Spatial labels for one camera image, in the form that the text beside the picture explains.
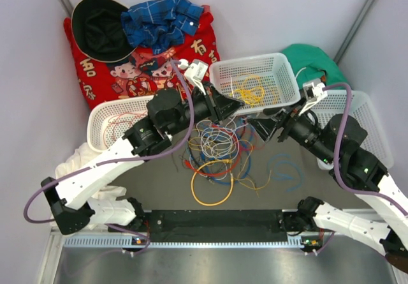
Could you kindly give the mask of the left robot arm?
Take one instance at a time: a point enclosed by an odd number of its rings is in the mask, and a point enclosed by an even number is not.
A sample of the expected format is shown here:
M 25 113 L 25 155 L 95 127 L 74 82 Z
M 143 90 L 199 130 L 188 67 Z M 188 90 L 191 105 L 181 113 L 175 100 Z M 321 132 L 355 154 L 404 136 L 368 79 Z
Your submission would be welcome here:
M 175 89 L 162 89 L 147 103 L 147 116 L 137 121 L 105 152 L 61 182 L 49 177 L 42 181 L 54 221 L 64 235 L 88 225 L 119 225 L 139 230 L 144 211 L 134 198 L 94 198 L 103 187 L 143 162 L 158 158 L 171 147 L 172 136 L 209 119 L 215 123 L 232 116 L 244 102 L 221 94 L 212 84 L 194 88 L 191 101 L 184 101 Z

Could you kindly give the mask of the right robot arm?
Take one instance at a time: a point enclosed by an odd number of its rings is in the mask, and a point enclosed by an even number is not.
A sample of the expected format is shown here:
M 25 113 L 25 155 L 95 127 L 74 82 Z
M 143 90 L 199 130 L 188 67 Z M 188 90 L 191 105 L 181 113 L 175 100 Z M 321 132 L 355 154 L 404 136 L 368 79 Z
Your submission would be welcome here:
M 370 205 L 382 222 L 353 216 L 329 203 L 307 197 L 298 204 L 293 221 L 301 230 L 320 228 L 337 232 L 365 244 L 391 265 L 407 272 L 407 197 L 398 189 L 388 169 L 361 143 L 367 137 L 356 119 L 333 116 L 325 127 L 313 111 L 300 113 L 299 107 L 271 110 L 270 117 L 250 118 L 249 124 L 268 142 L 277 130 L 277 140 L 293 139 L 324 163 L 338 161 L 329 174 L 343 189 Z

